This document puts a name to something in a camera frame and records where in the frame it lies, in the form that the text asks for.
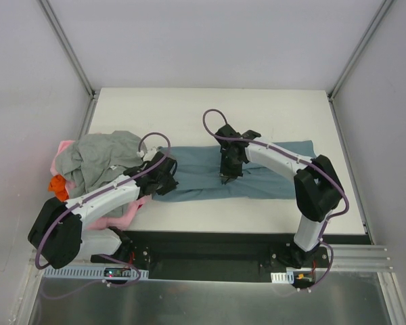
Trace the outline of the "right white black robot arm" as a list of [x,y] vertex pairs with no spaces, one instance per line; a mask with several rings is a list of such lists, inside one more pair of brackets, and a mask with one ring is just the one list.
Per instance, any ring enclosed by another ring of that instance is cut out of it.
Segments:
[[277,254],[280,263],[299,269],[315,259],[320,238],[328,217],[345,198],[344,189],[330,159],[302,156],[266,144],[260,133],[249,130],[243,134],[231,125],[222,126],[215,138],[221,146],[220,177],[229,183],[243,175],[244,164],[265,167],[294,184],[296,206],[301,212],[298,230],[284,252]]

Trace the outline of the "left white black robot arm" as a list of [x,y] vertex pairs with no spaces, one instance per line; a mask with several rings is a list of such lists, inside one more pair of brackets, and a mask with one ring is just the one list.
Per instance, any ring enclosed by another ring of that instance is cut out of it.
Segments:
[[97,227],[112,210],[145,196],[165,195],[177,187],[177,161],[163,152],[144,156],[143,164],[126,169],[116,179],[78,198],[47,200],[28,234],[37,269],[61,269],[75,259],[107,255],[113,262],[129,259],[131,241],[115,222]]

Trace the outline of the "blue-grey t shirt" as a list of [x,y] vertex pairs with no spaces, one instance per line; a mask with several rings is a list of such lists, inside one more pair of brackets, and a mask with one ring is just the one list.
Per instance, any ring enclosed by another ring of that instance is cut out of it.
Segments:
[[219,176],[219,146],[176,146],[171,155],[178,167],[174,179],[177,188],[164,196],[154,195],[158,202],[187,202],[226,198],[294,199],[291,181],[255,163],[243,165],[243,176],[222,184]]

